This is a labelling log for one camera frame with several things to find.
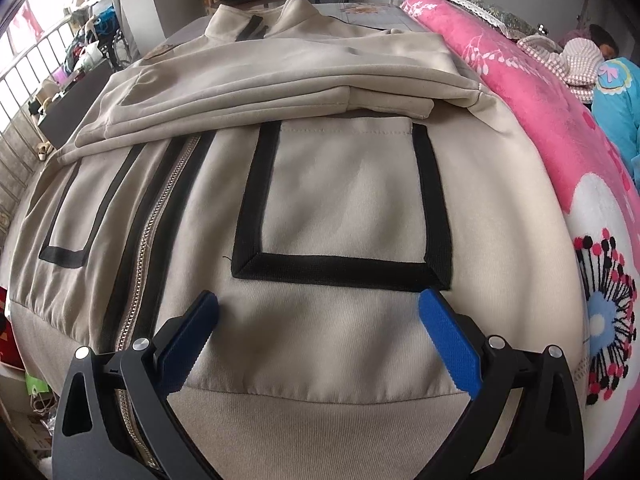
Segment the beige jacket with black stripes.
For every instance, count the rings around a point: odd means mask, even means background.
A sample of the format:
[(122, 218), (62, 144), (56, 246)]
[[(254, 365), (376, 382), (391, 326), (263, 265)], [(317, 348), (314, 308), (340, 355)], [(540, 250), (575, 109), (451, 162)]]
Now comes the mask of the beige jacket with black stripes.
[(203, 290), (218, 327), (170, 405), (227, 479), (409, 479), (468, 397), (418, 296), (584, 369), (570, 234), (509, 107), (429, 32), (307, 0), (222, 6), (111, 76), (44, 166), (8, 306), (30, 374), (127, 348)]

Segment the child in purple clothes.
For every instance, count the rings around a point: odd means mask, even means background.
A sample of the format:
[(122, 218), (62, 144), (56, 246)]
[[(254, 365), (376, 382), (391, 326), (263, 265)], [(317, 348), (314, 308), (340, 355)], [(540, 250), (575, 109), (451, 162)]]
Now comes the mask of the child in purple clothes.
[(586, 27), (576, 28), (568, 32), (559, 42), (564, 47), (570, 40), (582, 38), (592, 41), (601, 51), (606, 60), (617, 58), (620, 48), (611, 34), (598, 24), (589, 24)]

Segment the green paper bag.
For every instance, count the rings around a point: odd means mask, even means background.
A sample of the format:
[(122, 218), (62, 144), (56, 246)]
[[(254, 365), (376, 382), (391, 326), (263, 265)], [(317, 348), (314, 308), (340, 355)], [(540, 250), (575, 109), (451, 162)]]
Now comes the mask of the green paper bag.
[(49, 385), (42, 379), (25, 374), (25, 386), (29, 396), (38, 396), (38, 394), (45, 394), (50, 392)]

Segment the red paper bag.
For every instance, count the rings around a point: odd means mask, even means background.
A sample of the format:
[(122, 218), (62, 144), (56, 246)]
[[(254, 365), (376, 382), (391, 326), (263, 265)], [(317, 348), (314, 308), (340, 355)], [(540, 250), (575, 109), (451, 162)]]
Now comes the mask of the red paper bag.
[(6, 313), (6, 290), (3, 287), (0, 288), (0, 358), (3, 364), (17, 370), (25, 369)]

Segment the pink floral blanket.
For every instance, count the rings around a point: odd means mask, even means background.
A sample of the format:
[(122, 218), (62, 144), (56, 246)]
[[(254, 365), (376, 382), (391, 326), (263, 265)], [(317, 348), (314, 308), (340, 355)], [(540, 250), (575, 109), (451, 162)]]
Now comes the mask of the pink floral blanket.
[(639, 196), (590, 110), (544, 64), (451, 0), (405, 0), (510, 107), (544, 161), (586, 298), (588, 479), (639, 475)]

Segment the metal window railing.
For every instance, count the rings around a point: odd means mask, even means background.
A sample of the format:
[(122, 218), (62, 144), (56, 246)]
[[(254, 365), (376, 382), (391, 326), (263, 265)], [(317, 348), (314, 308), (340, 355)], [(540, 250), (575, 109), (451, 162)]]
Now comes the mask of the metal window railing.
[(37, 145), (44, 135), (32, 120), (28, 103), (43, 81), (63, 66), (74, 37), (70, 18), (64, 18), (1, 73), (2, 237), (8, 235), (16, 208), (40, 165)]

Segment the blue cartoon blanket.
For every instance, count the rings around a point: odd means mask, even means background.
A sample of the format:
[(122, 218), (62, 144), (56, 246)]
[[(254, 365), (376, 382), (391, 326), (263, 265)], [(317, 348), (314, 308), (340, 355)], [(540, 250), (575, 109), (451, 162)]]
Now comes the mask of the blue cartoon blanket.
[(639, 66), (612, 58), (599, 66), (591, 111), (639, 189)]

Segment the checkered pink white garment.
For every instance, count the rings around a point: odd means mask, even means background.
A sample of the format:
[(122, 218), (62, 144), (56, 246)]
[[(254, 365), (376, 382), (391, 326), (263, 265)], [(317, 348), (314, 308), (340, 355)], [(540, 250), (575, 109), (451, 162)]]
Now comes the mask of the checkered pink white garment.
[(532, 35), (518, 40), (516, 44), (557, 76), (582, 104), (592, 103), (598, 70), (604, 63), (603, 54), (593, 41), (574, 38), (560, 47), (546, 36)]

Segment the lace trimmed grey pillow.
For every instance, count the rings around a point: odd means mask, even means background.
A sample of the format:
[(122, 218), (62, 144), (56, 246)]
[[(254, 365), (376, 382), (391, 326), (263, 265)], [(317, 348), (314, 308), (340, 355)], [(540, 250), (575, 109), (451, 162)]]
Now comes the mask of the lace trimmed grey pillow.
[(460, 9), (486, 22), (506, 39), (518, 41), (536, 35), (538, 29), (517, 15), (484, 0), (447, 0)]

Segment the floral grey bed sheet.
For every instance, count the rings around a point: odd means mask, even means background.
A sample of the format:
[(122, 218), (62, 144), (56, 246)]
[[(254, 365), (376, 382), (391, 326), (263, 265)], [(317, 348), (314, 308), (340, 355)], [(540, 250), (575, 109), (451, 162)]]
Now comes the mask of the floral grey bed sheet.
[[(423, 32), (423, 27), (396, 6), (375, 3), (316, 3), (314, 7), (323, 15), (344, 23), (377, 30), (397, 29), (403, 32)], [(187, 24), (166, 39), (162, 46), (178, 46), (202, 36), (210, 21), (202, 16)]]

